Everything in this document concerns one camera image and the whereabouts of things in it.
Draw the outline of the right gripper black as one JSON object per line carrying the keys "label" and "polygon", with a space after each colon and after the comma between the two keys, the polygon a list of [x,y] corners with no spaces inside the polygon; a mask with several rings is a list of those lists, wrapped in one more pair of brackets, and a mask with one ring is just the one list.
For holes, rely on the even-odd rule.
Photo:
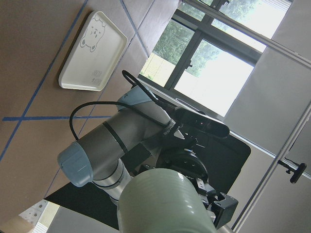
{"label": "right gripper black", "polygon": [[213,224],[219,229],[232,219],[239,202],[225,193],[219,193],[217,198],[208,197],[206,188],[208,172],[193,151],[197,142],[195,137],[188,133],[182,134],[180,131],[167,135],[158,133],[142,141],[142,145],[156,158],[156,163],[154,166],[142,164],[138,173],[153,168],[166,168],[186,176],[196,189],[204,207],[208,208],[211,205],[211,211],[215,214]]}

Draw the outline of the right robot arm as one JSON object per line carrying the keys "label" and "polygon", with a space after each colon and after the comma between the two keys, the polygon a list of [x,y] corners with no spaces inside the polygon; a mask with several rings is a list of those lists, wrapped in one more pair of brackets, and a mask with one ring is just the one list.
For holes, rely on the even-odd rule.
{"label": "right robot arm", "polygon": [[105,191],[123,233],[214,233],[227,224],[238,201],[209,184],[193,148],[194,133],[226,138],[229,128],[182,107],[169,115],[147,87],[115,105],[113,117],[58,155],[70,182]]}

